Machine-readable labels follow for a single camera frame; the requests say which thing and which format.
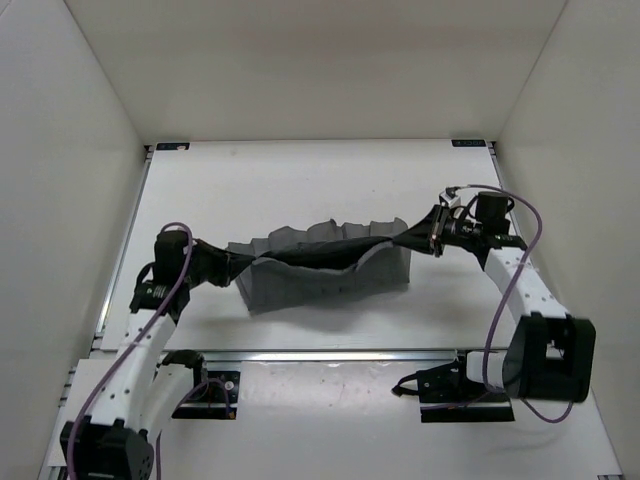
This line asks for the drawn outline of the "grey pleated skirt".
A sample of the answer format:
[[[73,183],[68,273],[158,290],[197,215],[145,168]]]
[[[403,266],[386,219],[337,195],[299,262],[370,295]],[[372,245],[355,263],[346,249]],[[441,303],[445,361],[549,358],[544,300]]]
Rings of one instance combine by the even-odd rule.
[[[392,243],[408,225],[398,217],[368,224],[330,219],[306,230],[289,226],[227,250],[253,258],[235,282],[253,314],[364,298],[404,288],[411,252]]]

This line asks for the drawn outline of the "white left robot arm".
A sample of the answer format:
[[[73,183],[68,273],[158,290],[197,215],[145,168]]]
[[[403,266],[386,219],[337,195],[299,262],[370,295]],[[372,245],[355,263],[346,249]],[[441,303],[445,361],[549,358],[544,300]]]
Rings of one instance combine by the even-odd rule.
[[[225,288],[254,259],[194,238],[183,223],[162,228],[153,261],[136,277],[115,360],[60,433],[68,478],[160,477],[163,428],[184,403],[209,401],[211,389],[222,396],[225,418],[234,416],[226,383],[210,377],[204,356],[165,347],[194,288]]]

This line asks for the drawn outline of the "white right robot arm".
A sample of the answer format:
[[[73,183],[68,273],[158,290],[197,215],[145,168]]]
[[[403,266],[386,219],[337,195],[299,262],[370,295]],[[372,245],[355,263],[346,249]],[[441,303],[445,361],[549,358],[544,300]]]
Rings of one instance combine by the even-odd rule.
[[[395,236],[396,245],[439,257],[447,247],[472,254],[501,299],[484,347],[467,353],[448,376],[449,391],[471,400],[483,388],[510,398],[582,403],[588,396],[596,330],[551,293],[530,256],[538,241],[511,233],[516,204],[532,205],[498,187],[474,185],[468,205],[449,187],[427,216]]]

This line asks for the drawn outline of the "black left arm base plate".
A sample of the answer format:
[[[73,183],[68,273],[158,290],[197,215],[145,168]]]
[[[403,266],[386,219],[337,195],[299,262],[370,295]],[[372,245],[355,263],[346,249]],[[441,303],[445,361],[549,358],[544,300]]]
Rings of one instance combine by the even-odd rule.
[[[210,366],[202,353],[192,350],[170,352],[162,366],[180,365],[191,371],[190,396],[176,408],[172,418],[184,420],[236,420],[241,386],[238,369]]]

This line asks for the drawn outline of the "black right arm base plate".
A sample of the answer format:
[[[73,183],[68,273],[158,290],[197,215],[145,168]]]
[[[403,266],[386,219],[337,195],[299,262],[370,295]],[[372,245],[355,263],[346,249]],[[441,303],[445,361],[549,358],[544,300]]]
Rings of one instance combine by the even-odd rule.
[[[422,424],[514,422],[507,395],[491,393],[467,377],[469,355],[470,351],[459,352],[447,364],[404,376],[391,393],[396,397],[416,397]]]

